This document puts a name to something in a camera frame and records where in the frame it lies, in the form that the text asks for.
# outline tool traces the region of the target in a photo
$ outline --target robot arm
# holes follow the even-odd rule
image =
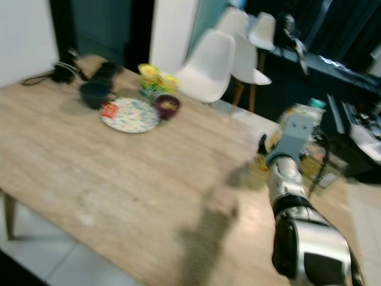
[[[309,118],[292,115],[267,156],[267,185],[276,221],[272,262],[294,286],[346,285],[350,271],[352,284],[361,286],[361,272],[346,239],[313,207],[304,191],[297,153],[312,130]]]

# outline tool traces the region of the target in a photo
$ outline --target bowl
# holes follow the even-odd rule
[[[99,109],[108,100],[111,87],[100,82],[87,82],[79,88],[79,91],[83,102],[88,107]]]
[[[180,101],[169,94],[160,95],[155,102],[156,109],[161,120],[171,119],[179,110]]]

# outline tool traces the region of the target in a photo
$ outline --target chair leg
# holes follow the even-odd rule
[[[5,192],[3,192],[3,196],[4,196],[5,227],[7,229],[7,238],[8,240],[13,240],[16,201],[14,198],[9,196]]]
[[[257,85],[250,85],[250,102],[249,102],[250,112],[254,112],[255,92],[256,91],[257,91]]]
[[[259,62],[259,65],[258,65],[258,70],[260,72],[263,72],[264,70],[264,63],[266,62],[266,51],[261,51],[260,53],[260,62]]]
[[[235,94],[234,94],[234,100],[233,100],[233,106],[232,106],[232,110],[230,111],[230,115],[233,115],[236,107],[238,106],[238,103],[239,103],[239,100],[241,98],[242,91],[243,91],[244,87],[245,87],[245,85],[242,82],[240,82],[239,80],[237,80]]]

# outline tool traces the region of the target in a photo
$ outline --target wooden table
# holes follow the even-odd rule
[[[102,61],[80,61],[92,73]],[[137,94],[125,70],[115,89]],[[251,167],[255,131],[180,94],[150,132],[101,122],[48,80],[1,89],[1,188],[143,284],[288,285],[271,264],[266,174]],[[342,185],[316,197],[354,241]],[[8,205],[11,223],[12,204]]]

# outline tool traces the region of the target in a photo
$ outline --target dark curtain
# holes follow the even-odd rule
[[[275,18],[286,2],[293,3],[297,37],[304,41],[320,12],[323,0],[249,0],[246,11],[267,12]],[[309,52],[364,70],[369,53],[381,43],[381,0],[333,0]]]

